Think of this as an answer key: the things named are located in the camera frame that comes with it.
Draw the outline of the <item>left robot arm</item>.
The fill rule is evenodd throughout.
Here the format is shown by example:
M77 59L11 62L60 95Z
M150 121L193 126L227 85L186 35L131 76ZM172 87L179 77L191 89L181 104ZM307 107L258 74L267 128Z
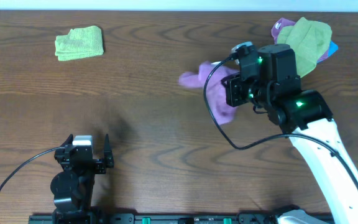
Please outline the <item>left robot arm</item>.
M95 176L114 167L109 136L104 137L104 157L93 157L93 137L69 135L55 151L54 158L63 171L51 181L56 209L52 223L109 223L107 214L91 205Z

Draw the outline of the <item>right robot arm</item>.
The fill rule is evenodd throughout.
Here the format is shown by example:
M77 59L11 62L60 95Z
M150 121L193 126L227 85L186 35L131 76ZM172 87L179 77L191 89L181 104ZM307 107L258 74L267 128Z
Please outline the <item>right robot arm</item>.
M287 44L251 42L229 56L239 73L222 80L231 107L252 103L280 127L312 171L335 223L358 223L358 170L349 157L324 98L302 90L294 51Z

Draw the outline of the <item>purple microfibre cloth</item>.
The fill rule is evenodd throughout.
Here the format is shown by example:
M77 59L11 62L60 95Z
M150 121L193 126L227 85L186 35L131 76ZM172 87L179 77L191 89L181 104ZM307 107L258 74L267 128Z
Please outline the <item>purple microfibre cloth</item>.
M178 79L178 84L188 89L203 89L208 75L216 65L216 63L205 61L199 66L197 73L185 72L181 74ZM209 107L219 125L230 123L234 119L236 112L236 108L226 103L226 89L222 85L221 80L237 72L238 70L221 66L209 79L206 96Z

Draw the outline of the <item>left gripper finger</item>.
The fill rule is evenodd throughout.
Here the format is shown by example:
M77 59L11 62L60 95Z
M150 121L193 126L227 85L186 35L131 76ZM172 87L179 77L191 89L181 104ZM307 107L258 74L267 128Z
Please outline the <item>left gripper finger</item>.
M67 139L62 143L61 147L65 147L73 142L73 135L70 134Z
M110 146L109 135L108 134L106 134L105 138L104 138L103 153L104 153L104 159L105 159L106 162L112 162L113 161L113 154L112 154L112 149L111 149L111 146Z

